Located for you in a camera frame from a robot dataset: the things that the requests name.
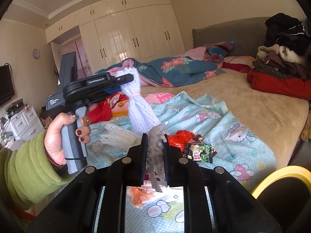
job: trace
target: red plastic bag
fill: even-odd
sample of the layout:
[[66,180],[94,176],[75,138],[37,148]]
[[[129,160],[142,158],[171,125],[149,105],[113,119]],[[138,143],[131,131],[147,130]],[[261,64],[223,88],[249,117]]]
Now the red plastic bag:
[[169,145],[178,147],[184,152],[186,143],[188,143],[193,136],[194,134],[190,131],[179,130],[175,135],[167,136],[167,138],[169,140]]

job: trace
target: pink rubber band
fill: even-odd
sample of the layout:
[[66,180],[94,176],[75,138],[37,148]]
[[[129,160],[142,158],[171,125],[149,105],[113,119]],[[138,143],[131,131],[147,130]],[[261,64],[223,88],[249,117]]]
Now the pink rubber band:
[[138,96],[138,95],[140,95],[139,93],[137,93],[137,94],[132,94],[128,99],[131,99],[131,98],[133,98],[134,96]]

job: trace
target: green fleece jacket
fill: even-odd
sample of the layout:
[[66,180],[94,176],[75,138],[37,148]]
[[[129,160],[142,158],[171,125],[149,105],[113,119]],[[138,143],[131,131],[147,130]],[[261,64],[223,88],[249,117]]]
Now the green fleece jacket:
[[52,168],[44,150],[45,134],[41,132],[19,150],[0,149],[2,201],[27,210],[72,179],[59,176]]

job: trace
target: gripper handle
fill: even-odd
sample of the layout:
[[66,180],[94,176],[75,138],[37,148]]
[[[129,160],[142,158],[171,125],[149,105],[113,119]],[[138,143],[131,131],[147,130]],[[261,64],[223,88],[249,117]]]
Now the gripper handle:
[[69,174],[75,173],[87,165],[86,145],[81,143],[76,135],[76,129],[82,126],[80,119],[85,116],[86,107],[78,108],[75,113],[77,120],[70,125],[64,125],[61,130],[63,151]]

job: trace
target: light blue bed sheet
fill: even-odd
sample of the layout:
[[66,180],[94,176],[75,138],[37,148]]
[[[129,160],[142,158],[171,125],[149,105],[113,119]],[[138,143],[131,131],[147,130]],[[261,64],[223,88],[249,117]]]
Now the light blue bed sheet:
[[[225,102],[218,102],[211,95],[192,99],[181,92],[163,104],[151,106],[160,121],[166,123],[165,129],[170,134],[178,130],[192,131],[201,134],[216,149],[213,163],[200,163],[201,166],[224,167],[248,191],[275,171],[276,160],[271,149],[232,115]],[[128,116],[116,118],[113,123],[131,128]],[[91,143],[87,146],[88,164],[97,168],[109,166],[127,154],[100,144],[100,135],[106,132],[104,126],[105,123],[91,125]],[[183,232],[181,197],[180,190],[172,190],[162,201],[147,204],[143,209],[127,200],[125,232]]]

